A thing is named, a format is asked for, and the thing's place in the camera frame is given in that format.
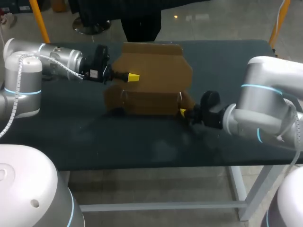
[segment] table top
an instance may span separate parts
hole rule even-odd
[[[172,43],[182,46],[193,68],[188,92],[197,103],[207,90],[218,91],[224,104],[236,103],[249,59],[274,56],[267,42],[261,40]],[[84,54],[93,54],[97,46],[59,45]],[[113,62],[121,53],[122,43],[105,45]],[[39,149],[59,170],[282,165],[294,157],[294,151],[203,125],[189,127],[173,117],[108,116],[103,91],[109,85],[65,79],[44,82],[40,113],[16,119],[0,142]]]

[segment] metal frame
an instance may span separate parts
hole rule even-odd
[[[230,166],[229,172],[236,201],[213,202],[153,202],[125,204],[91,204],[80,205],[82,212],[118,211],[118,210],[170,210],[170,209],[213,209],[239,208],[240,221],[248,221],[258,208],[267,192],[270,190],[285,166],[264,166],[246,194],[243,177],[239,166]],[[64,179],[68,183],[70,172],[65,171]]]

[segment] brown cardboard box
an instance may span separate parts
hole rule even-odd
[[[192,108],[195,103],[185,92],[192,69],[182,54],[179,45],[125,43],[112,69],[139,74],[140,80],[116,80],[104,92],[108,110],[123,107],[128,114],[175,115],[179,108]]]

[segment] floor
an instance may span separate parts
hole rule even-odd
[[[282,0],[212,0],[162,12],[162,30],[157,40],[265,39],[269,40]],[[43,12],[52,42],[126,41],[119,20],[106,32],[86,36],[74,32],[77,15]],[[4,31],[4,39],[22,38],[42,42],[32,14],[17,15],[18,21]],[[293,0],[275,46],[285,59],[303,62],[303,1]],[[242,167],[251,188],[261,166]],[[159,210],[85,213],[87,227],[183,226],[259,227],[277,187],[280,175],[249,222],[239,222],[235,209]],[[70,188],[79,204],[140,201],[231,200],[233,193],[225,167],[127,169],[72,172]]]

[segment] cable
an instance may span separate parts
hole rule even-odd
[[[295,156],[294,156],[292,162],[290,163],[290,165],[286,169],[285,176],[287,176],[290,173],[293,166],[298,161],[298,159],[300,157],[300,154],[301,154],[302,147],[301,147],[301,127],[300,127],[300,120],[299,120],[299,117],[298,117],[297,109],[291,101],[289,101],[287,99],[284,99],[284,100],[285,100],[285,103],[291,108],[291,113],[292,113],[292,119],[293,120],[291,121],[290,125],[295,123],[294,148],[296,150],[296,153],[295,153]]]
[[[18,106],[18,100],[19,100],[19,92],[20,92],[20,85],[21,85],[21,75],[22,75],[22,68],[23,68],[23,60],[24,60],[24,58],[34,57],[34,56],[38,56],[38,57],[41,57],[41,58],[48,59],[48,60],[54,62],[55,64],[59,65],[60,67],[62,67],[63,69],[65,69],[66,71],[68,71],[69,73],[71,73],[72,75],[78,77],[79,79],[83,79],[83,75],[70,70],[65,65],[63,65],[62,63],[60,63],[59,61],[57,61],[57,60],[55,60],[55,59],[53,59],[51,57],[47,57],[47,56],[44,56],[44,55],[39,55],[37,53],[25,53],[25,54],[21,55],[19,57],[18,73],[17,73],[17,84],[16,84],[16,92],[15,92],[15,98],[14,98],[14,103],[13,103],[13,109],[12,109],[11,114],[10,114],[9,122],[6,124],[6,126],[2,130],[2,132],[0,132],[0,138],[2,136],[4,136],[5,133],[9,130],[11,124],[13,123],[13,121],[15,119],[15,115],[16,115],[16,111],[17,111],[17,106]]]
[[[275,36],[276,36],[277,33],[278,33],[279,16],[280,16],[280,11],[281,11],[281,9],[282,9],[284,3],[285,3],[285,0],[283,0],[282,4],[280,5],[279,11],[278,11],[278,16],[277,16],[277,18],[276,18],[276,34],[275,34]]]
[[[13,120],[15,118],[17,105],[18,105],[18,99],[19,99],[19,91],[20,91],[20,84],[21,84],[21,74],[22,74],[22,67],[23,67],[23,59],[27,57],[33,57],[34,55],[32,53],[25,53],[20,56],[19,58],[19,65],[18,65],[18,73],[17,73],[17,85],[16,85],[16,92],[15,92],[15,99],[13,104],[13,109],[10,114],[9,122],[6,124],[5,128],[0,132],[0,138],[5,135],[5,133],[9,130],[11,124],[13,123]]]
[[[37,53],[35,53],[35,55],[38,56],[38,57],[40,57],[40,58],[45,58],[47,60],[52,61],[53,63],[59,65],[60,67],[62,67],[63,69],[65,69],[66,71],[68,71],[69,73],[71,73],[72,75],[78,77],[79,79],[83,79],[83,77],[84,77],[84,75],[81,75],[81,74],[79,74],[77,72],[74,72],[74,71],[70,70],[65,65],[63,65],[61,62],[57,61],[54,58],[51,58],[51,57],[48,57],[48,56],[45,56],[45,55],[40,55],[40,54],[37,54]]]
[[[4,39],[3,39],[3,35],[2,35],[2,23],[1,23],[1,21],[0,21],[0,36],[1,36],[1,41],[2,41],[3,48],[4,48],[5,43],[4,43]]]

